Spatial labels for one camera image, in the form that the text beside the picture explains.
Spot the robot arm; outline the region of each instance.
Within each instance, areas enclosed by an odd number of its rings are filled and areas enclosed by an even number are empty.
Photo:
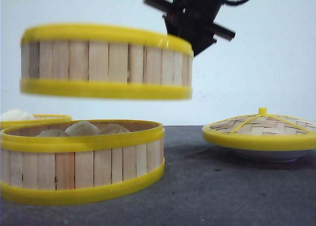
[[[143,0],[144,3],[162,12],[168,34],[189,41],[194,56],[208,48],[218,35],[231,41],[235,32],[214,23],[214,19],[223,4],[240,5],[249,0]]]

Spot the bamboo steamer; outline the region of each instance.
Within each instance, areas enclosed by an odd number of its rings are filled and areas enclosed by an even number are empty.
[[[36,137],[78,121],[7,128],[1,133],[1,196],[35,205],[72,205],[131,194],[164,172],[162,124],[89,120],[98,128],[119,124],[125,134]]]
[[[260,161],[290,162],[316,148],[316,124],[300,118],[267,114],[238,116],[205,125],[204,140]]]
[[[28,29],[21,41],[27,93],[128,99],[190,99],[191,45],[143,30],[53,24]]]
[[[0,129],[5,129],[13,126],[29,125],[36,123],[58,123],[63,121],[70,121],[71,116],[69,115],[59,115],[59,114],[34,114],[34,120],[25,121],[1,121]]]

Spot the black cable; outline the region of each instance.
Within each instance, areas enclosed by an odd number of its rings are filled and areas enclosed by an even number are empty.
[[[241,4],[248,2],[248,1],[249,0],[235,0],[235,1],[225,0],[224,4],[231,5],[231,6],[237,6],[237,5],[241,5]]]

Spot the lid knob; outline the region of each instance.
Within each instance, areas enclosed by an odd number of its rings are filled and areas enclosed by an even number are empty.
[[[259,107],[258,114],[261,116],[264,116],[267,114],[267,108],[266,107]]]

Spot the woven bamboo lid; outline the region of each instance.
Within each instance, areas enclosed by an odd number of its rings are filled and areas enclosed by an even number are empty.
[[[225,147],[263,151],[316,148],[316,124],[300,118],[268,114],[238,116],[205,125],[203,138]]]

